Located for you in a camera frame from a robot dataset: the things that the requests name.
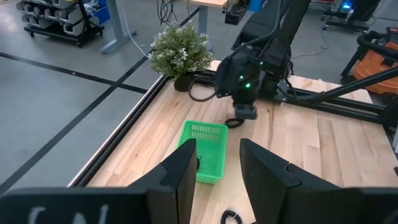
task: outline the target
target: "gray concrete floor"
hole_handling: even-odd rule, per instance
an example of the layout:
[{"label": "gray concrete floor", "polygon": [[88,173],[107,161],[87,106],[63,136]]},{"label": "gray concrete floor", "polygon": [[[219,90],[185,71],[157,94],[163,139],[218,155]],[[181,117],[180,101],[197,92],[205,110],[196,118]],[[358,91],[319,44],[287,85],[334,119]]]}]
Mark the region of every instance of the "gray concrete floor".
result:
[{"label": "gray concrete floor", "polygon": [[[143,56],[132,42],[115,53],[101,55],[99,49],[113,39],[108,22],[104,36],[82,49],[41,35],[31,38],[23,30],[15,3],[0,5],[0,53],[112,81]],[[164,28],[156,16],[156,2],[124,4],[130,28],[138,30],[136,42],[148,52],[153,36]],[[385,0],[377,16],[398,19],[397,7],[396,1]],[[196,8],[190,5],[191,12]],[[176,4],[175,13],[178,21],[183,21],[188,16],[187,6]],[[231,26],[224,24],[221,9],[209,9],[208,34],[217,59],[231,53],[231,45],[250,14],[240,25]],[[293,56],[319,53],[325,44],[321,33],[330,48],[321,55],[294,59],[294,70],[303,77],[339,83],[340,72],[357,48],[359,33],[338,27],[321,31],[321,16],[319,10],[308,10],[292,44]],[[197,15],[192,22],[198,24]],[[387,26],[398,24],[376,19],[371,29],[384,31]],[[124,83],[148,89],[159,77],[148,66],[146,61],[128,73]],[[142,96],[5,57],[0,57],[0,68],[0,194],[10,188],[66,186]]]}]

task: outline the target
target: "wooden table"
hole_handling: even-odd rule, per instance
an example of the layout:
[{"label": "wooden table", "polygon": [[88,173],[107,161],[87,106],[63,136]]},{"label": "wooden table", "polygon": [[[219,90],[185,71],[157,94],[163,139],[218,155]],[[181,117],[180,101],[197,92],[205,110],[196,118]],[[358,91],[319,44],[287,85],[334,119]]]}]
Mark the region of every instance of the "wooden table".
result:
[{"label": "wooden table", "polygon": [[[293,86],[312,91],[337,85],[292,76]],[[212,88],[195,86],[208,96]],[[371,102],[365,90],[345,97]],[[168,82],[88,184],[126,186],[150,171],[177,147],[185,120],[223,123],[234,116],[230,98],[192,101]],[[301,168],[341,187],[398,187],[398,166],[391,145],[378,124],[270,101],[256,101],[258,118],[230,129],[224,177],[215,185],[197,183],[191,223],[219,223],[228,207],[254,221],[241,176],[239,140],[248,138]]]},{"label": "wooden table", "polygon": [[226,6],[227,0],[187,0],[189,3],[196,4],[199,6],[224,8]]}]

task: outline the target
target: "green plastic basket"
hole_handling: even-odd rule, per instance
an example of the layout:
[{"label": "green plastic basket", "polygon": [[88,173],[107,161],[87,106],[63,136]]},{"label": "green plastic basket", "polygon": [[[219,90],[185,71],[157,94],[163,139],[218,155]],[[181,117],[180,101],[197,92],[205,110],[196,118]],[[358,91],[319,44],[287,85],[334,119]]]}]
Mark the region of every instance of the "green plastic basket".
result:
[{"label": "green plastic basket", "polygon": [[197,181],[215,184],[224,176],[228,128],[221,124],[186,121],[178,146],[191,138],[197,140],[197,155],[200,159]]}]

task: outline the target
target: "desk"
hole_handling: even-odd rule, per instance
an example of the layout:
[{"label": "desk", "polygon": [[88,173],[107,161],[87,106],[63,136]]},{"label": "desk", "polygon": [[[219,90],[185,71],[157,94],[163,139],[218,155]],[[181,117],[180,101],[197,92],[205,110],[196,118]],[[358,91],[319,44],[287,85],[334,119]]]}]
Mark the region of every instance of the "desk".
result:
[{"label": "desk", "polygon": [[[337,86],[297,76],[292,76],[290,81],[293,86],[312,91]],[[193,95],[205,97],[212,91],[212,88],[194,86]],[[365,90],[345,97],[371,101]],[[88,186],[126,186],[134,182],[176,149],[185,120],[223,123],[234,116],[231,104],[231,98],[197,103],[188,94],[175,91],[172,82],[166,83]],[[191,223],[219,223],[228,207],[233,207],[244,223],[254,221],[241,176],[241,138],[251,139],[341,187],[398,187],[394,172],[398,161],[382,126],[271,101],[259,100],[255,105],[257,120],[229,130],[224,177],[215,185],[196,184]]]},{"label": "desk", "polygon": [[[198,32],[200,34],[207,34],[207,17],[208,17],[208,8],[224,8],[228,2],[228,0],[186,0],[189,3],[199,5],[199,27]],[[213,45],[210,43],[207,46],[207,49],[212,51]]]},{"label": "desk", "polygon": [[[118,49],[120,46],[125,44],[129,39],[129,35],[123,34],[122,25],[120,22],[120,16],[118,11],[118,5],[116,4],[117,0],[106,0],[106,6],[108,7],[110,21],[112,23],[112,29],[114,32],[114,40],[107,43],[104,47],[102,47],[99,51],[101,54],[108,54]],[[137,34],[137,31],[131,31],[131,36]]]}]

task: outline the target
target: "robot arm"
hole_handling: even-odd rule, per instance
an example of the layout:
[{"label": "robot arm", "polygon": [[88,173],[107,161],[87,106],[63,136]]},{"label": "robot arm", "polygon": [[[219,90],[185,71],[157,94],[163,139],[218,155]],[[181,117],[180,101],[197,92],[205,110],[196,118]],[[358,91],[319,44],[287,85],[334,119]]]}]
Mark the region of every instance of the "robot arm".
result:
[{"label": "robot arm", "polygon": [[[272,96],[286,77],[290,45],[310,0],[268,0],[242,28],[216,71],[216,96],[232,96],[237,118],[256,119],[259,91]],[[260,81],[261,71],[265,72]]]}]

